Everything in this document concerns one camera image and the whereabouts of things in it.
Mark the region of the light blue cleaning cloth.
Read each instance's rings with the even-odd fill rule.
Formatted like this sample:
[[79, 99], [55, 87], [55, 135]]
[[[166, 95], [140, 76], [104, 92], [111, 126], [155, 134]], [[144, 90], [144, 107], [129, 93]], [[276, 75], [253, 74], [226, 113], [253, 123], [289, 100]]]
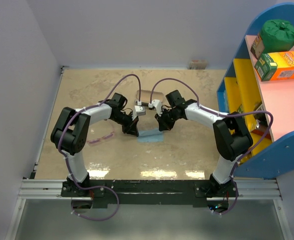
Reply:
[[150, 130], [139, 131], [139, 136], [137, 137], [139, 143], [158, 143], [164, 141], [163, 132], [159, 131], [157, 128]]

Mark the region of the printed glasses case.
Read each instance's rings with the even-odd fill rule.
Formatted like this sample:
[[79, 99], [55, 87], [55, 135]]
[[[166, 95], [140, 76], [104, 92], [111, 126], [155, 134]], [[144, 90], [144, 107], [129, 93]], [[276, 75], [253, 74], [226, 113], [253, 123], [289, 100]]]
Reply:
[[[150, 96], [151, 91], [150, 90], [137, 90], [136, 91], [136, 101], [139, 99], [140, 96], [140, 102], [142, 106], [148, 106], [150, 103]], [[154, 91], [152, 94], [152, 100], [160, 100], [160, 102], [164, 102], [165, 95], [162, 92]]]

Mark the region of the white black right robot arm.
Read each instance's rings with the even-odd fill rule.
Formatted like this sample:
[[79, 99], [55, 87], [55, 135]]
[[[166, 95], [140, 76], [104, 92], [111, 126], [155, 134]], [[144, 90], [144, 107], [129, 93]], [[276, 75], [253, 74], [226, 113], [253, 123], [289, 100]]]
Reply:
[[219, 159], [210, 176], [212, 182], [209, 189], [214, 196], [222, 196], [227, 191], [226, 183], [231, 180], [231, 170], [236, 160], [253, 145], [244, 119], [237, 113], [220, 113], [204, 107], [194, 99], [185, 100], [178, 90], [167, 94], [166, 98], [169, 109], [164, 109], [158, 99], [148, 104], [150, 109], [156, 110], [159, 131], [172, 130], [175, 122], [180, 119], [194, 121], [213, 130]]

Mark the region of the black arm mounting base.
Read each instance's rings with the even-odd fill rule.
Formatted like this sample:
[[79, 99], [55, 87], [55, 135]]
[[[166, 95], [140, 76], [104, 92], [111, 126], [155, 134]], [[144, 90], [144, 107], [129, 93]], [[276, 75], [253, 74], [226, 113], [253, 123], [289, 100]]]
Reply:
[[66, 180], [62, 183], [64, 198], [92, 200], [94, 209], [108, 205], [185, 205], [205, 208], [214, 198], [236, 196], [235, 187], [228, 182], [221, 186], [210, 180], [96, 180], [90, 179], [91, 190], [81, 190]]

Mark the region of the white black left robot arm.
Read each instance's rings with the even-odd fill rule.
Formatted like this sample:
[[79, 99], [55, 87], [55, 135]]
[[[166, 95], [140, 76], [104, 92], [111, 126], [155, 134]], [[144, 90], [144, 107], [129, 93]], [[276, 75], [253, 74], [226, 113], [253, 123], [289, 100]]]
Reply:
[[139, 118], [136, 110], [124, 112], [127, 99], [115, 93], [111, 99], [105, 99], [84, 108], [62, 109], [51, 133], [51, 142], [65, 159], [69, 172], [68, 179], [73, 183], [73, 191], [85, 196], [90, 191], [90, 175], [85, 167], [82, 149], [87, 141], [89, 127], [97, 122], [112, 120], [122, 127], [124, 134], [138, 136]]

